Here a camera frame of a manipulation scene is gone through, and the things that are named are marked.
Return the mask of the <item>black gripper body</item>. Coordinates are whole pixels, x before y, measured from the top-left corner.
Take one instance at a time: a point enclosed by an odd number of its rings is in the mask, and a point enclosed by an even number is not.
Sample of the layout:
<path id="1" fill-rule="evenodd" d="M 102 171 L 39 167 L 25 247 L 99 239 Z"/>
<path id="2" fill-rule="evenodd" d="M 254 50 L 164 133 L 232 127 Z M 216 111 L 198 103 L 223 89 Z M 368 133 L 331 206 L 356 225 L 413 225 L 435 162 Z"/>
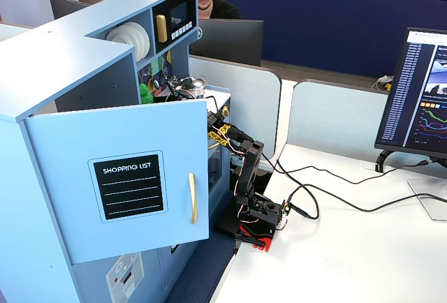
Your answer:
<path id="1" fill-rule="evenodd" d="M 169 80 L 167 80 L 167 87 L 169 88 L 170 92 L 166 96 L 165 102 L 183 101 L 191 98 L 191 96 L 182 89 L 176 76 L 172 76 Z"/>

